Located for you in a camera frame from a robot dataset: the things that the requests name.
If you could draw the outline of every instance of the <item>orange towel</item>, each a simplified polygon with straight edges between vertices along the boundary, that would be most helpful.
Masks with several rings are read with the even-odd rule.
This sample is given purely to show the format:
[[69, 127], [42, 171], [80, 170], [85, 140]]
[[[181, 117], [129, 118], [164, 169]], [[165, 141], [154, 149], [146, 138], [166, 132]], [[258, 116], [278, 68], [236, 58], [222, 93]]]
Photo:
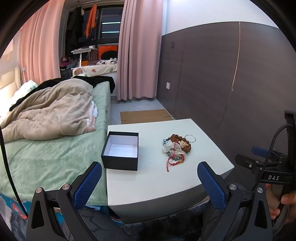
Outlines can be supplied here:
[[86, 28], [84, 31], [85, 36], [88, 38], [91, 32], [91, 29], [96, 26], [96, 4], [94, 4], [89, 12], [89, 18], [86, 22]]

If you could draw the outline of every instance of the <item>finger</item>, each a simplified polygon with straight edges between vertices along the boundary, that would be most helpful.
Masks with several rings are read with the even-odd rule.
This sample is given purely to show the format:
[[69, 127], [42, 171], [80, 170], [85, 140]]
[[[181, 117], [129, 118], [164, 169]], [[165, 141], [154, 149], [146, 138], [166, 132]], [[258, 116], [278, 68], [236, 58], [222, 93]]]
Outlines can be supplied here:
[[291, 223], [296, 219], [296, 205], [291, 206], [286, 223]]
[[277, 208], [276, 210], [270, 208], [270, 209], [269, 209], [269, 212], [270, 212], [270, 215], [271, 215], [271, 216], [278, 216], [278, 215], [280, 214], [281, 211], [280, 211], [279, 208]]
[[268, 203], [268, 206], [270, 208], [272, 208], [273, 210], [276, 210], [279, 205], [280, 205], [280, 201], [279, 199], [274, 195], [274, 193], [272, 192], [271, 188], [268, 188], [265, 192], [265, 196], [266, 196], [266, 200]]
[[281, 203], [286, 205], [296, 205], [296, 192], [291, 192], [282, 196]]

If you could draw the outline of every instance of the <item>white wall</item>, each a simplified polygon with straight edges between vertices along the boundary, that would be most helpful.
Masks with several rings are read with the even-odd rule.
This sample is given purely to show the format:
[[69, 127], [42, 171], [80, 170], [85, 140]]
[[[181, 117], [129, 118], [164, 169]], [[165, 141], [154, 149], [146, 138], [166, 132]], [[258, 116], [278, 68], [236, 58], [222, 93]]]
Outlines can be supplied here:
[[253, 22], [277, 27], [250, 0], [164, 0], [163, 32], [216, 22]]
[[20, 65], [20, 34], [21, 30], [15, 34], [11, 41], [13, 43], [12, 46], [9, 44], [0, 58], [0, 75], [3, 75]]

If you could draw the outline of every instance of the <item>pink curtain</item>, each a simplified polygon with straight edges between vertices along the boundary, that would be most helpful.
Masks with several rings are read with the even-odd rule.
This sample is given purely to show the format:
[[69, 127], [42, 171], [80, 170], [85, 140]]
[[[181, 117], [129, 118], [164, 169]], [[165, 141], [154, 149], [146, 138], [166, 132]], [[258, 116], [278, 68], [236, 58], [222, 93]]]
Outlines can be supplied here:
[[125, 0], [120, 26], [117, 100], [155, 97], [163, 0]]
[[41, 84], [61, 77], [59, 71], [59, 28], [65, 0], [50, 0], [21, 28], [20, 67], [24, 82]]

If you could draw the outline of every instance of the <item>black jacket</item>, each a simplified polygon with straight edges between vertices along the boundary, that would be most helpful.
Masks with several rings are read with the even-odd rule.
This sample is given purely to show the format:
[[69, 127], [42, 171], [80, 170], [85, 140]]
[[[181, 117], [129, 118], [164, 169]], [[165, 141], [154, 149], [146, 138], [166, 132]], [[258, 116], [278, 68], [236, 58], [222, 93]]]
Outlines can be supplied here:
[[83, 35], [83, 16], [81, 15], [81, 7], [74, 9], [70, 22], [67, 26], [67, 51], [71, 55], [71, 51], [76, 49], [79, 44], [79, 38]]
[[[92, 87], [96, 87], [97, 84], [108, 81], [110, 84], [110, 92], [113, 93], [115, 89], [115, 83], [112, 77], [109, 76], [95, 76], [95, 77], [86, 77], [86, 76], [75, 76], [76, 79], [84, 80], [85, 82], [92, 85]], [[31, 90], [26, 96], [20, 98], [17, 100], [17, 102], [10, 107], [9, 111], [12, 111], [15, 107], [17, 107], [19, 104], [21, 104], [25, 99], [27, 99], [30, 95], [35, 93], [36, 91], [43, 90], [48, 87], [53, 87], [57, 85], [58, 83], [68, 80], [69, 78], [56, 78], [52, 80], [47, 80], [38, 85], [36, 89]]]

